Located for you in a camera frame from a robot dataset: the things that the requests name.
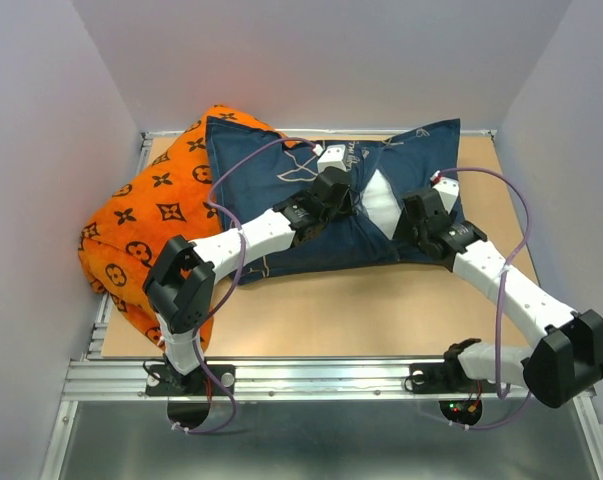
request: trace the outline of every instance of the white wall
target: white wall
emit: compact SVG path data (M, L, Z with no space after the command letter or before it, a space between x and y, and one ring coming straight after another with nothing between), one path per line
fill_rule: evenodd
M73 0L144 131L498 126L570 0Z
M95 313L78 234L138 147L71 3L0 2L0 479L38 478Z
M541 283L603 315L603 0L573 1L496 141L533 206Z

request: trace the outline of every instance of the dark blue fabric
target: dark blue fabric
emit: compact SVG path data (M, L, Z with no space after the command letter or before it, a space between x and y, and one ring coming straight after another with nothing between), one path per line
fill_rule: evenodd
M397 135L385 141L321 142L324 146L346 144L352 185L363 191L379 168L398 201L412 190L427 186L437 170L455 167L459 149L459 120L446 120ZM214 180L242 158L280 136L215 117L208 117L206 148ZM295 192L308 188L317 175L316 159L306 145L270 147L242 165L216 190L217 202L248 222ZM461 203L458 217L463 219ZM229 219L221 216L224 229ZM418 250L389 240L359 212L331 223L311 242L268 255L247 265L241 284L265 277L294 273L339 270L400 262L430 263Z

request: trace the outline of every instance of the gray floor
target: gray floor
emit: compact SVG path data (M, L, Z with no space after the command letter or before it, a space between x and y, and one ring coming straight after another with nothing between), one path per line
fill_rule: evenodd
M487 400L481 423L521 399ZM422 411L436 413L435 402ZM570 404L532 402L514 423L464 432L414 401L241 405L227 433L170 430L160 402L83 402L62 478L181 480L596 478Z

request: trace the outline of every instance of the orange cloth with black pattern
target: orange cloth with black pattern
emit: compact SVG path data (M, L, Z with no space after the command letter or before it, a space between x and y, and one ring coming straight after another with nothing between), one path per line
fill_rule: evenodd
M142 287L156 257L175 235L191 240L221 232L216 209L205 203L212 185L205 150L209 115L272 130L251 115L215 105L115 192L81 231L79 258L92 289L109 292L125 318L154 343L159 322ZM203 350L213 323L210 319L200 330Z

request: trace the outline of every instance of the beige table surface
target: beige table surface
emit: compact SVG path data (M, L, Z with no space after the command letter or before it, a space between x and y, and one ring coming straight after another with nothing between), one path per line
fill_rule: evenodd
M173 141L174 137L156 138L150 160ZM458 165L500 171L487 137L462 137ZM507 188L477 173L461 173L459 181L466 218L502 253L509 253L520 241L521 229ZM536 281L527 249L514 263ZM219 283L217 299L228 285L227 279ZM391 265L267 278L238 288L217 313L206 354L440 355L469 337L492 342L494 312L494 305L472 286L436 266ZM503 341L525 345L509 320L504 321ZM102 356L158 355L161 351L112 309Z

